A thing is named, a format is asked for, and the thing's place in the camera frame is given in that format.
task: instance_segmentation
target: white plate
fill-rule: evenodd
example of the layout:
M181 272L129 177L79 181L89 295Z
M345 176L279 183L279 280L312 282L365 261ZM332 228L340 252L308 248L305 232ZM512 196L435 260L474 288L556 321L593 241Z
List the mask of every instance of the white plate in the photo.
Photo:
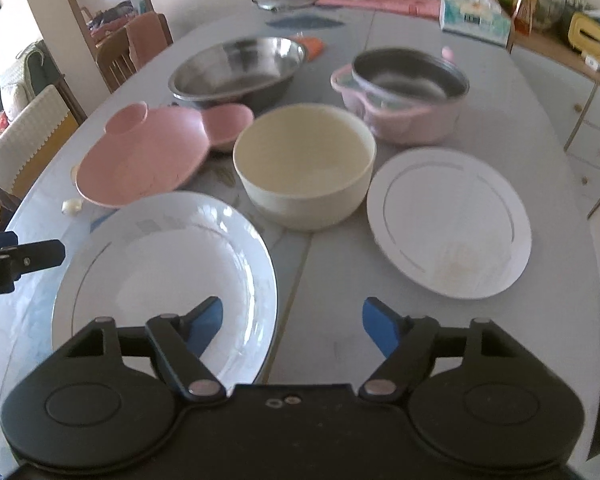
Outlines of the white plate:
M529 218L511 184L455 150L420 148L389 160L371 182L366 211L391 262L450 298L506 290L531 254Z
M260 235L234 208L207 195L143 198L107 219L72 259L54 304L52 345L57 349L96 316L142 326L158 314L185 314L209 296L222 301L222 327L202 362L227 388L252 383L278 309ZM146 361L125 358L152 373Z

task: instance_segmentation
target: chair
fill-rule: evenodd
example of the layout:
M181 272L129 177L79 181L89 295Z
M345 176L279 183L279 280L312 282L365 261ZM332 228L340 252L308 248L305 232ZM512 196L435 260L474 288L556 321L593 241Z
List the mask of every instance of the chair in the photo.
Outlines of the chair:
M0 135L0 190L23 199L77 129L56 87L47 86ZM0 209L14 205L3 203L13 199L6 194L0 193Z
M173 44L167 19L164 14L158 14L158 17L167 45ZM126 28L117 30L102 43L96 54L96 64L110 92L116 91L122 83L136 73L136 67L129 56L129 38Z

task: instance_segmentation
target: metal bowl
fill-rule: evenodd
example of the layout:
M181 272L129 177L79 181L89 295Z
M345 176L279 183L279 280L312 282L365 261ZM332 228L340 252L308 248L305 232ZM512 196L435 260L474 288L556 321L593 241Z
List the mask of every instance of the metal bowl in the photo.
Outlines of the metal bowl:
M258 112L282 97L304 59L304 47L287 38L221 43L181 64L169 90L196 108L241 102Z
M354 60L352 73L362 88L389 101L444 104L469 91L469 80L456 65L408 48L367 50Z

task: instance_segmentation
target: wooden countertop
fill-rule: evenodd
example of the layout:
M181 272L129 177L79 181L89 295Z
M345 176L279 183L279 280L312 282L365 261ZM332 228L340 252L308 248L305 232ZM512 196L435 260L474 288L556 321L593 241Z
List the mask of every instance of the wooden countertop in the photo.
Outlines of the wooden countertop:
M600 85L600 72L594 72L585 65L584 59L576 51L571 50L562 43L556 36L540 34L539 32L532 32L530 36L523 36L516 33L513 38L513 45L522 46L541 56L553 59L576 72L580 72Z

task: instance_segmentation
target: wooden chair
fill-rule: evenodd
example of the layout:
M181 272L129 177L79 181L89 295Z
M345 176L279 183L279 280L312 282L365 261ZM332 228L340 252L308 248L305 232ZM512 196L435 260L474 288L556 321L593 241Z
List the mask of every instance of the wooden chair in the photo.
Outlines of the wooden chair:
M164 14L158 14L158 17L167 44L173 44L167 19ZM116 91L122 83L137 72L129 57L129 38L126 35L126 28L117 30L102 43L96 54L96 64L110 92Z

